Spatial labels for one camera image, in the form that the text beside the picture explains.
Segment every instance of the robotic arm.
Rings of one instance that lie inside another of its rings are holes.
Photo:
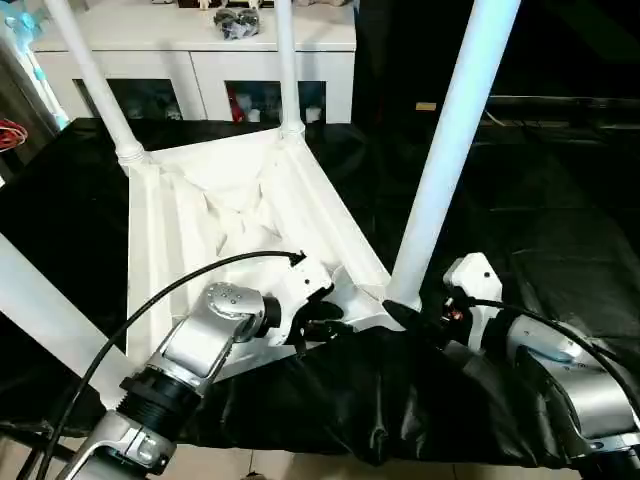
[[[304,325],[296,313],[330,288],[326,270],[308,258],[289,270],[273,296],[229,283],[209,285],[149,361],[122,381],[126,396],[105,414],[57,479],[132,480],[162,474],[180,431],[233,345],[255,338],[266,338],[272,346],[297,343]]]
[[[442,317],[449,337],[511,363],[544,396],[554,432],[584,478],[640,478],[640,422],[621,384],[575,341],[501,302],[502,284],[486,257],[457,260],[444,276],[453,295]],[[587,340],[578,329],[557,322]]]

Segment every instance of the floor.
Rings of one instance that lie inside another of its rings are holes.
[[[77,448],[78,439],[65,442]],[[28,450],[11,441],[0,442],[0,480],[14,480]],[[47,478],[55,478],[62,468],[52,464]],[[494,467],[486,465],[425,464],[393,461],[374,468],[353,457],[301,455],[283,451],[215,450],[181,445],[162,480],[241,480],[249,472],[258,472],[268,480],[575,480],[569,470],[544,468]]]

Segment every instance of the shelf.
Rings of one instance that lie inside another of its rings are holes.
[[[201,11],[149,0],[103,0],[78,14],[78,23],[94,51],[276,51],[275,11],[260,9],[261,31],[242,40],[225,41],[213,25],[216,9]],[[32,44],[36,52],[67,51],[56,25],[45,23]],[[294,8],[296,50],[354,52],[353,6],[311,5]]]

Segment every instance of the red object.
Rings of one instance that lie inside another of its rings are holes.
[[[29,135],[22,125],[7,120],[0,120],[0,153],[22,145]]]
[[[229,104],[231,105],[231,118],[233,119],[233,123],[244,122],[244,111],[240,108],[240,105],[238,105],[235,90],[231,87],[227,87],[227,95],[229,96]]]

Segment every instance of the black tablecloth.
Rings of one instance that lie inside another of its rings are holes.
[[[259,128],[132,126],[150,150]],[[408,127],[365,136],[334,125],[310,129],[307,141],[390,269],[430,134]],[[441,277],[453,260],[482,251],[506,301],[606,338],[637,362],[639,144],[628,132],[481,129],[423,285],[425,315],[440,314]],[[127,179],[94,120],[75,121],[0,190],[0,231],[106,334],[125,315],[127,202]],[[0,426],[46,429],[76,377],[6,318],[0,333]],[[67,433],[88,431],[101,413],[92,392]],[[566,464],[544,403],[523,379],[482,358],[460,364],[414,332],[381,328],[217,384],[183,440],[352,452],[370,463]]]

